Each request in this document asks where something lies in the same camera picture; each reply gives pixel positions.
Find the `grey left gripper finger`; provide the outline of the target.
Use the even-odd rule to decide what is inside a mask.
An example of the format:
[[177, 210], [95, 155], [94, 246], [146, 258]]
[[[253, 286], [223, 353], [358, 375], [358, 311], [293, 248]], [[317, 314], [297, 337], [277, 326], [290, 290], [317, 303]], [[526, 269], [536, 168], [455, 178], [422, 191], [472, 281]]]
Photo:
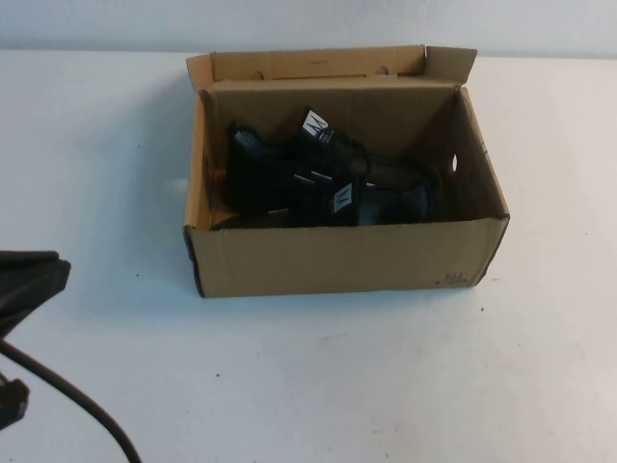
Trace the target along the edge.
[[1, 264], [38, 264], [57, 259], [55, 251], [1, 251]]
[[62, 292], [71, 264], [62, 259], [13, 260], [1, 264], [1, 328], [13, 329]]

